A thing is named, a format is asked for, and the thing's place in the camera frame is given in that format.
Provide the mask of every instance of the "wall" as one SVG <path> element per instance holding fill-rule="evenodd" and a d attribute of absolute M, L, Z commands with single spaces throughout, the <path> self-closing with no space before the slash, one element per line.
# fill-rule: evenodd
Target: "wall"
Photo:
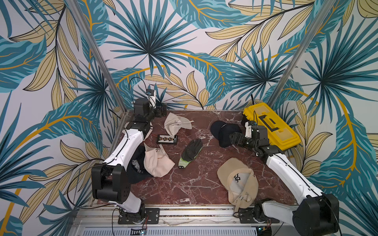
<path fill-rule="evenodd" d="M 89 19 L 108 18 L 102 1 L 79 2 Z M 68 184 L 107 157 L 119 108 L 64 1 L 0 10 L 0 235 L 67 235 L 77 212 L 67 192 L 86 205 L 90 172 Z"/>
<path fill-rule="evenodd" d="M 100 50 L 126 107 L 144 94 L 144 84 L 132 80 L 136 76 L 155 88 L 158 103 L 166 101 L 170 109 L 242 109 L 251 104 L 251 94 L 261 100 L 323 1 L 262 2 L 109 3 L 109 36 Z"/>
<path fill-rule="evenodd" d="M 288 155 L 316 186 L 339 199 L 343 235 L 374 236 L 378 1 L 345 2 L 342 18 L 328 33 L 319 30 L 324 40 L 312 41 L 274 108 L 296 113 L 290 124 L 302 143 Z"/>

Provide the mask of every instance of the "teal palm leaf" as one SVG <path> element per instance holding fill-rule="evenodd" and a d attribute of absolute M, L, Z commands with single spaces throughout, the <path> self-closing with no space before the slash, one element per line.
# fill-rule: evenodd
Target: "teal palm leaf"
<path fill-rule="evenodd" d="M 293 35 L 290 39 L 286 40 L 281 44 L 280 48 L 278 49 L 278 54 L 293 55 L 293 53 L 297 50 L 299 44 L 301 43 L 303 37 L 305 36 L 308 27 L 314 21 L 316 15 L 318 14 L 322 3 L 325 1 L 326 0 L 315 0 L 313 9 L 309 14 L 303 28 L 300 31 L 298 31 L 295 35 Z M 344 12 L 347 9 L 350 1 L 351 0 L 336 1 L 333 9 L 330 10 L 327 17 L 323 21 L 321 28 L 309 44 L 307 51 L 316 48 L 322 41 L 324 41 L 326 36 L 329 35 L 335 29 L 337 24 L 341 21 L 342 16 L 344 15 Z"/>
<path fill-rule="evenodd" d="M 206 53 L 193 53 L 187 57 L 190 65 L 205 76 L 209 100 L 206 105 L 203 104 L 204 106 L 214 105 L 232 90 L 231 84 L 235 72 L 230 62 L 225 62 L 219 57 L 213 57 Z"/>
<path fill-rule="evenodd" d="M 267 61 L 262 60 L 259 62 L 254 49 L 251 52 L 252 56 L 247 53 L 250 63 L 236 55 L 243 65 L 233 64 L 235 78 L 232 80 L 232 89 L 235 92 L 233 92 L 231 98 L 239 95 L 238 100 L 240 100 L 245 95 L 249 97 L 255 93 L 254 98 L 262 99 L 266 86 L 273 86 L 277 83 L 289 63 L 287 59 L 290 56 L 281 59 L 280 55 L 278 55 L 272 60 L 270 48 Z"/>
<path fill-rule="evenodd" d="M 153 69 L 156 66 L 160 74 L 164 76 L 162 65 L 166 67 L 168 74 L 170 74 L 170 66 L 180 71 L 173 62 L 185 66 L 177 59 L 185 60 L 185 57 L 180 53 L 190 52 L 177 47 L 190 41 L 179 42 L 179 39 L 191 33 L 179 34 L 180 31 L 190 25 L 190 22 L 183 23 L 184 19 L 181 19 L 169 27 L 168 24 L 171 23 L 176 13 L 174 12 L 166 17 L 168 0 L 164 1 L 162 7 L 160 7 L 160 1 L 156 1 L 155 6 L 153 5 L 153 0 L 149 0 L 148 6 L 144 5 L 144 1 L 140 1 L 140 14 L 133 1 L 130 1 L 132 12 L 119 0 L 117 2 L 125 14 L 121 14 L 113 8 L 112 10 L 124 26 L 107 21 L 109 25 L 118 31 L 109 31 L 108 34 L 120 39 L 122 42 L 106 42 L 126 48 L 112 50 L 113 52 L 123 53 L 116 58 L 141 56 L 142 60 L 144 60 L 145 57 L 148 57 L 151 74 L 153 74 Z"/>
<path fill-rule="evenodd" d="M 274 87 L 275 85 L 266 92 L 265 96 L 263 97 L 263 102 L 268 101 L 269 96 L 274 90 Z M 303 89 L 301 84 L 299 82 L 295 82 L 293 79 L 288 79 L 281 93 L 273 104 L 272 109 L 277 111 L 285 101 L 298 101 L 302 96 Z"/>
<path fill-rule="evenodd" d="M 378 187 L 377 171 L 375 151 L 365 127 L 346 112 L 336 124 L 335 150 L 322 162 L 320 172 L 309 180 L 325 193 L 334 194 L 353 214 L 343 208 L 340 212 L 371 235 L 378 235 L 378 199 L 374 191 Z M 350 222 L 340 223 L 360 232 Z"/>
<path fill-rule="evenodd" d="M 178 14 L 197 28 L 228 28 L 242 25 L 253 16 L 227 6 L 225 0 L 170 0 Z"/>
<path fill-rule="evenodd" d="M 332 48 L 330 43 L 331 38 L 327 35 L 326 52 L 323 52 L 321 44 L 318 44 L 319 56 L 310 52 L 316 66 L 313 67 L 306 61 L 309 69 L 302 68 L 302 70 L 318 81 L 318 83 L 309 96 L 304 100 L 305 102 L 311 97 L 314 98 L 308 106 L 307 112 L 311 111 L 316 100 L 318 100 L 319 106 L 316 107 L 313 115 L 321 109 L 323 121 L 325 109 L 328 107 L 328 112 L 332 120 L 333 107 L 336 108 L 338 117 L 341 116 L 340 102 L 347 107 L 348 112 L 353 113 L 351 105 L 345 95 L 372 101 L 360 94 L 362 94 L 363 90 L 378 91 L 378 89 L 372 88 L 366 83 L 366 86 L 361 85 L 361 82 L 378 81 L 378 77 L 373 75 L 378 72 L 378 69 L 367 69 L 366 67 L 367 65 L 378 61 L 378 58 L 376 57 L 368 59 L 370 56 L 378 52 L 378 46 L 376 46 L 378 44 L 378 38 L 376 37 L 378 29 L 374 27 L 376 22 L 377 19 L 367 27 L 363 27 L 363 20 L 357 29 L 351 33 L 353 26 L 352 17 L 349 27 L 345 31 L 343 37 L 341 37 L 343 27 L 342 24 L 340 24 Z"/>
<path fill-rule="evenodd" d="M 41 23 L 40 23 L 40 20 L 37 19 L 37 17 L 34 15 L 33 12 L 37 13 L 38 14 L 38 17 L 42 18 L 50 27 L 51 29 L 53 28 L 52 25 L 50 24 L 50 22 L 47 20 L 46 16 L 45 15 L 50 15 L 41 5 L 41 2 L 39 0 L 8 0 L 9 2 L 9 5 L 13 8 L 11 9 L 11 12 L 13 11 L 16 11 L 16 13 L 32 28 L 34 29 L 34 27 L 30 24 L 30 20 L 28 20 L 26 18 L 26 16 L 24 15 L 24 12 L 26 11 L 30 17 L 32 17 L 35 22 L 38 23 L 39 26 L 42 27 Z M 52 7 L 52 9 L 54 9 L 56 12 L 57 9 L 48 1 L 48 0 L 44 0 L 44 2 L 46 2 L 50 7 Z M 5 20 L 5 24 L 6 24 L 6 27 L 7 27 L 7 30 L 8 30 L 8 37 L 11 37 L 12 35 L 12 23 L 11 23 L 11 17 L 9 15 L 9 7 L 7 7 L 7 5 L 5 4 L 4 0 L 0 1 L 0 11 L 4 17 L 4 20 Z"/>
<path fill-rule="evenodd" d="M 102 0 L 78 0 L 79 6 L 84 13 L 90 30 L 96 40 L 98 46 L 101 46 L 108 37 L 109 25 L 106 23 L 109 20 L 106 6 Z M 83 44 L 84 55 L 88 62 L 93 61 L 93 55 L 90 52 L 87 41 L 83 40 L 81 34 L 81 40 Z"/>
<path fill-rule="evenodd" d="M 104 75 L 97 66 L 96 61 L 90 62 L 91 69 L 84 64 L 83 66 L 86 68 L 86 71 L 82 68 L 80 68 L 80 70 L 83 72 L 83 74 L 85 74 L 85 76 L 73 71 L 79 79 L 72 79 L 87 86 L 87 88 L 71 88 L 73 90 L 84 92 L 83 94 L 79 95 L 75 101 L 86 103 L 92 108 L 92 112 L 96 117 L 101 117 L 102 124 L 105 125 L 105 119 L 109 123 L 109 109 L 115 105 L 110 97 L 108 83 L 105 81 Z"/>
<path fill-rule="evenodd" d="M 4 128 L 3 123 L 5 120 L 5 115 L 7 112 L 10 98 L 11 94 L 9 94 L 8 99 L 4 105 L 3 111 L 0 115 L 0 132 Z M 24 200 L 22 200 L 19 196 L 8 190 L 15 188 L 44 188 L 44 186 L 34 181 L 14 181 L 13 179 L 15 177 L 23 176 L 26 174 L 46 176 L 43 171 L 29 169 L 29 167 L 41 161 L 51 159 L 52 157 L 44 157 L 31 162 L 26 162 L 28 158 L 32 157 L 33 155 L 39 153 L 40 151 L 48 147 L 42 146 L 30 151 L 31 147 L 34 144 L 42 140 L 41 138 L 36 138 L 24 145 L 23 147 L 21 147 L 20 149 L 18 149 L 21 146 L 20 143 L 22 142 L 22 140 L 24 140 L 36 128 L 36 126 L 32 126 L 29 129 L 26 129 L 11 142 L 20 117 L 20 111 L 21 106 L 18 110 L 16 117 L 9 126 L 8 130 L 3 131 L 4 136 L 0 140 L 0 170 L 2 170 L 0 171 L 0 198 L 28 207 Z"/>
<path fill-rule="evenodd" d="M 91 191 L 90 191 L 91 185 L 89 184 L 89 182 L 90 181 L 88 181 L 85 184 L 79 197 L 75 201 L 76 206 L 79 206 L 79 207 L 85 206 L 87 202 L 89 201 L 89 198 L 91 195 Z M 45 217 L 38 216 L 39 221 L 43 225 L 50 225 L 48 229 L 40 233 L 38 236 L 44 236 L 46 234 L 49 234 L 50 236 L 67 236 L 68 235 L 71 225 L 73 223 L 73 219 L 77 215 L 79 208 L 76 206 L 71 207 L 70 203 L 61 193 L 61 191 L 59 191 L 59 196 L 63 204 L 63 208 L 56 207 L 53 205 L 46 205 L 46 204 L 44 204 L 43 206 L 45 207 L 46 211 L 51 214 L 64 214 L 64 215 L 57 219 L 47 219 Z"/>
<path fill-rule="evenodd" d="M 68 102 L 58 109 L 49 111 L 33 133 L 45 139 L 54 139 L 73 134 L 87 143 L 93 142 L 102 153 L 102 133 L 99 118 L 92 108 L 79 101 Z"/>
<path fill-rule="evenodd" d="M 45 56 L 45 39 L 40 43 L 14 43 L 0 36 L 0 93 L 16 89 L 26 76 L 37 71 Z"/>

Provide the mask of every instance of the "black glove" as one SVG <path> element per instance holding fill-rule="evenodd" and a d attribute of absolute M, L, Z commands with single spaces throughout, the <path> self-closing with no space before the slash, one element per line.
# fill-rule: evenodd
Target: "black glove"
<path fill-rule="evenodd" d="M 185 168 L 192 160 L 194 160 L 200 151 L 202 150 L 203 144 L 200 139 L 192 140 L 186 146 L 186 148 L 183 151 L 183 154 L 181 155 L 181 158 L 178 162 L 179 168 Z"/>

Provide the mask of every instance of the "red marble tabletop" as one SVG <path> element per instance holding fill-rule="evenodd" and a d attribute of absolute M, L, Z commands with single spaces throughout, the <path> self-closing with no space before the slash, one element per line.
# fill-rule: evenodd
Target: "red marble tabletop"
<path fill-rule="evenodd" d="M 294 196 L 285 184 L 253 152 L 234 145 L 219 147 L 218 140 L 210 132 L 216 120 L 237 123 L 241 127 L 241 111 L 168 111 L 189 120 L 194 120 L 192 129 L 181 128 L 177 145 L 163 145 L 169 158 L 175 163 L 171 171 L 162 178 L 145 179 L 131 185 L 135 196 L 146 204 L 229 204 L 227 190 L 217 177 L 217 170 L 229 158 L 236 157 L 253 169 L 259 182 L 256 200 L 270 198 L 283 204 L 296 204 Z M 165 117 L 152 121 L 152 134 L 167 134 L 164 129 Z M 200 138 L 203 148 L 197 158 L 185 169 L 178 168 L 181 153 L 188 143 Z M 156 136 L 146 140 L 150 147 L 158 147 Z"/>

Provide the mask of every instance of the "cable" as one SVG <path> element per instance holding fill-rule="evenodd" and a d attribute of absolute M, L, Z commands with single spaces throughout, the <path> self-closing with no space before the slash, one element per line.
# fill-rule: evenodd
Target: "cable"
<path fill-rule="evenodd" d="M 129 134 L 127 133 L 127 129 L 123 128 L 127 134 L 127 139 L 126 139 L 126 142 L 123 144 L 122 148 L 119 150 L 119 152 L 117 153 L 116 157 L 118 157 L 118 154 L 122 151 L 122 149 L 125 147 L 127 141 L 129 140 Z"/>
<path fill-rule="evenodd" d="M 144 83 L 144 88 L 146 89 L 146 95 L 147 95 L 147 97 L 148 97 L 149 99 L 151 99 L 151 97 L 150 97 L 150 96 L 148 95 L 148 93 L 147 93 L 147 86 L 146 86 L 146 83 L 144 82 L 144 80 L 143 80 L 141 77 L 138 77 L 138 76 L 132 77 L 132 78 L 130 79 L 130 81 L 129 81 L 129 85 L 130 85 L 131 81 L 133 80 L 133 78 L 138 78 L 138 79 L 140 79 L 140 80 Z M 151 107 L 156 106 L 156 102 L 155 102 L 155 105 L 152 105 L 152 102 L 151 102 L 150 100 L 148 100 L 148 102 L 151 104 Z"/>
<path fill-rule="evenodd" d="M 107 165 L 107 164 L 111 163 L 112 161 L 114 161 L 114 159 L 111 160 L 110 162 L 104 162 L 104 163 L 102 163 L 100 166 Z M 71 182 L 68 184 L 68 188 L 67 188 L 67 199 L 68 199 L 68 201 L 69 201 L 73 206 L 76 206 L 77 208 L 80 208 L 80 209 L 96 209 L 96 208 L 100 208 L 100 207 L 104 207 L 104 206 L 113 205 L 112 203 L 110 203 L 110 204 L 105 204 L 105 205 L 98 206 L 98 207 L 81 207 L 81 206 L 78 206 L 78 205 L 76 205 L 75 203 L 73 203 L 73 202 L 71 201 L 71 199 L 70 199 L 70 196 L 69 196 L 69 194 L 68 194 L 68 193 L 69 193 L 68 190 L 70 189 L 70 186 L 71 186 L 72 182 L 73 182 L 75 179 L 77 179 L 80 175 L 82 175 L 83 173 L 85 173 L 87 170 L 92 169 L 92 168 L 95 167 L 95 166 L 92 166 L 92 167 L 89 167 L 89 168 L 85 169 L 83 172 L 81 172 L 81 173 L 78 174 L 75 178 L 73 178 L 73 179 L 71 180 Z"/>
<path fill-rule="evenodd" d="M 114 211 L 118 209 L 118 212 L 119 212 L 119 208 L 114 208 L 113 212 L 112 212 L 112 233 L 113 233 L 113 236 L 114 235 L 114 230 L 113 230 L 113 214 L 114 214 Z"/>
<path fill-rule="evenodd" d="M 280 230 L 280 228 L 283 226 L 284 223 L 285 223 L 285 222 L 282 222 L 281 226 L 278 228 L 278 230 L 277 230 L 272 236 L 275 236 L 275 235 L 276 235 L 276 233 Z"/>
<path fill-rule="evenodd" d="M 278 155 L 276 155 L 276 154 L 273 154 L 273 155 L 275 155 L 275 156 L 277 156 L 277 157 L 279 157 L 288 167 L 290 167 L 302 180 L 303 180 L 303 182 L 311 189 L 311 191 L 316 195 L 316 196 L 318 196 L 318 197 L 321 197 L 321 199 L 327 204 L 327 206 L 329 207 L 329 209 L 331 210 L 331 212 L 332 212 L 332 214 L 333 214 L 333 216 L 334 216 L 334 218 L 336 219 L 336 223 L 337 223 L 337 227 L 339 228 L 339 231 L 340 231 L 340 236 L 342 236 L 342 233 L 341 233 L 341 229 L 340 229 L 340 224 L 339 224 L 339 220 L 337 219 L 337 217 L 336 217 L 336 214 L 334 213 L 334 211 L 333 211 L 333 209 L 331 208 L 331 206 L 328 204 L 328 202 L 326 201 L 326 200 L 324 200 L 323 199 L 323 197 L 322 196 L 320 196 L 319 194 L 317 194 L 308 184 L 307 184 L 307 182 L 301 177 L 301 175 L 300 174 L 298 174 L 298 172 L 296 172 L 290 165 L 288 165 L 287 163 L 286 163 L 286 161 L 284 161 L 280 156 L 278 156 Z"/>

